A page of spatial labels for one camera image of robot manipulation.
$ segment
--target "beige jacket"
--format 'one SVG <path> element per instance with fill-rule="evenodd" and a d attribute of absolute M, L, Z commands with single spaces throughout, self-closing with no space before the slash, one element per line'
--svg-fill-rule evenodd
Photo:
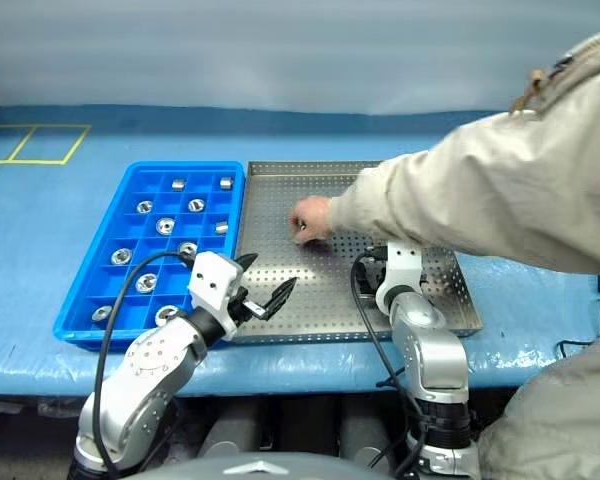
<path fill-rule="evenodd" d="M 528 106 L 363 170 L 332 228 L 600 273 L 600 35 Z"/>
<path fill-rule="evenodd" d="M 364 170 L 332 227 L 600 273 L 600 35 L 572 53 L 518 103 L 533 111 Z M 479 451 L 485 479 L 600 480 L 600 343 L 522 387 Z"/>

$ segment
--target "yellow tape line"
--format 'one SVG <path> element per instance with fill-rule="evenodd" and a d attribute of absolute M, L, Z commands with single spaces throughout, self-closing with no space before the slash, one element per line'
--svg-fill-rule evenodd
<path fill-rule="evenodd" d="M 22 123 L 22 124 L 5 124 L 0 125 L 0 128 L 28 128 L 29 131 L 27 134 L 20 140 L 16 148 L 11 152 L 9 157 L 5 160 L 0 160 L 1 163 L 9 163 L 16 165 L 65 165 L 69 159 L 73 156 L 78 147 L 82 144 L 87 134 L 91 130 L 90 124 L 68 124 L 68 123 Z M 83 129 L 83 132 L 80 134 L 78 139 L 73 143 L 67 154 L 58 160 L 48 160 L 48 159 L 17 159 L 16 156 L 27 144 L 31 136 L 36 132 L 36 130 L 44 129 L 44 128 L 76 128 Z"/>

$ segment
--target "jacket sleeve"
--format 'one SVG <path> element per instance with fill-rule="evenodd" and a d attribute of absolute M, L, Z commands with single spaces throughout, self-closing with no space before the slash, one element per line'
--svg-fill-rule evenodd
<path fill-rule="evenodd" d="M 542 117 L 498 114 L 363 170 L 334 230 L 600 273 L 600 75 Z"/>

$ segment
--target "blue table surface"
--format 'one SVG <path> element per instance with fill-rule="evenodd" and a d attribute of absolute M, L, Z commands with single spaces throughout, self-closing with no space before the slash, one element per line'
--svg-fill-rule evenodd
<path fill-rule="evenodd" d="M 381 160 L 431 147 L 455 126 L 487 113 L 368 117 L 162 107 L 0 109 L 0 124 L 92 125 L 64 166 L 0 165 L 0 394 L 91 392 L 96 354 L 56 340 L 51 327 L 130 163 Z M 34 145 L 36 156 L 57 158 L 71 143 L 67 135 L 48 132 Z M 2 155 L 11 148 L 0 145 Z M 519 385 L 556 360 L 558 340 L 595 336 L 600 322 L 595 277 L 497 258 L 460 255 L 459 260 L 485 324 L 464 341 L 473 387 Z M 399 365 L 396 349 L 386 346 Z M 111 355 L 108 369 L 119 361 L 120 355 Z M 182 393 L 368 391 L 385 376 L 368 342 L 227 345 L 209 353 Z"/>

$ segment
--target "perforated metal tray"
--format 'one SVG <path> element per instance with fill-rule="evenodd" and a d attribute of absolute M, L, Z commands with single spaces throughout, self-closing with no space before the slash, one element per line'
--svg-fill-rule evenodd
<path fill-rule="evenodd" d="M 312 248 L 293 244 L 289 211 L 308 195 L 340 195 L 374 162 L 256 162 L 249 164 L 238 252 L 259 254 L 245 273 L 250 296 L 266 301 L 282 281 L 297 276 L 288 303 L 269 322 L 252 320 L 235 338 L 240 342 L 356 340 L 367 336 L 351 297 L 349 271 L 371 239 L 343 234 Z M 458 335 L 482 328 L 455 254 L 444 249 L 423 252 L 428 283 L 424 294 L 445 314 Z M 373 302 L 369 319 L 382 337 L 389 334 L 386 316 Z"/>

